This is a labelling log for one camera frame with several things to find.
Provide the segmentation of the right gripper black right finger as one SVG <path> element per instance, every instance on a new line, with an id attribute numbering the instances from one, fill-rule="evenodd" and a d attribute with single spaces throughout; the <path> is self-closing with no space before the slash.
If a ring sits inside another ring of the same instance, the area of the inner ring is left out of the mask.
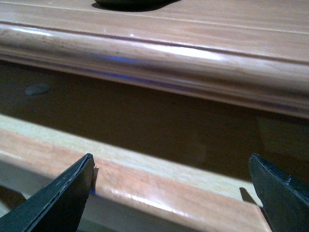
<path id="1" fill-rule="evenodd" d="M 255 192 L 275 232 L 309 230 L 309 186 L 258 154 L 249 159 Z"/>

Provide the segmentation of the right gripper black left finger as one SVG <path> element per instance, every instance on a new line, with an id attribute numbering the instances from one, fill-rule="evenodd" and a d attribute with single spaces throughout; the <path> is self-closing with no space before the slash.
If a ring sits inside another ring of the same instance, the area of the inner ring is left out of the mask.
<path id="1" fill-rule="evenodd" d="M 0 219 L 2 232 L 75 232 L 94 175 L 94 159 L 84 155 L 66 171 Z"/>

